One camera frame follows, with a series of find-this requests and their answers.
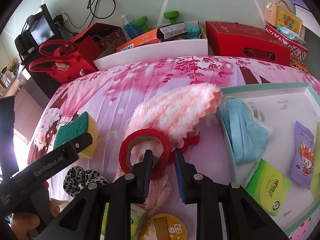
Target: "leopard print scrunchie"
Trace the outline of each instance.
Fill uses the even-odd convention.
[[[71,197],[75,197],[81,191],[79,185],[84,188],[91,182],[95,182],[98,185],[109,183],[105,177],[93,169],[85,171],[84,168],[80,166],[74,166],[66,174],[63,181],[63,189]]]

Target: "bedsheet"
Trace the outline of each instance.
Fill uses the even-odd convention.
[[[35,130],[28,164],[52,150],[55,134],[64,124],[87,111],[97,122],[98,144],[92,160],[79,159],[49,180],[52,198],[71,200],[63,190],[68,169],[79,165],[95,169],[113,181],[124,132],[135,108],[143,101],[189,84],[209,82],[219,87],[269,82],[308,82],[320,95],[320,82],[297,69],[240,57],[179,57],[121,65],[101,70],[62,85],[50,100]],[[199,123],[201,141],[188,149],[185,160],[215,182],[229,184],[231,173],[219,121],[215,115]],[[196,206],[179,197],[174,165],[167,167],[172,185],[159,212],[180,218],[188,239],[196,238]]]

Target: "red ribbon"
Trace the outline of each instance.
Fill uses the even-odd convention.
[[[132,164],[130,162],[132,148],[138,143],[150,139],[157,139],[162,144],[164,150],[158,162],[152,169],[151,179],[159,179],[162,177],[168,163],[174,160],[174,152],[171,153],[171,146],[166,136],[162,132],[151,128],[138,130],[130,134],[122,142],[119,154],[119,163],[121,169],[125,173],[130,173],[132,170]],[[184,139],[184,145],[180,150],[184,153],[190,146],[196,145],[199,141],[199,135],[186,138]]]

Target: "pink and white plush towel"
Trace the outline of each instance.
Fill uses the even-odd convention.
[[[166,135],[172,151],[180,149],[185,138],[199,134],[196,128],[199,119],[214,114],[221,98],[220,89],[208,83],[193,84],[154,96],[136,108],[124,138],[137,130],[153,128]],[[163,152],[158,140],[138,143],[131,154],[138,155],[137,160],[141,162],[147,149],[152,150],[155,164]],[[124,172],[120,168],[116,179],[122,175]],[[151,180],[146,209],[154,213],[170,193],[171,186],[165,173],[162,178]]]

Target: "yellow round container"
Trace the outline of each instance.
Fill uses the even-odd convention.
[[[153,219],[160,217],[166,218],[170,240],[186,240],[186,227],[180,219],[169,214],[157,214],[150,218],[141,228],[139,240],[156,239],[156,229]]]

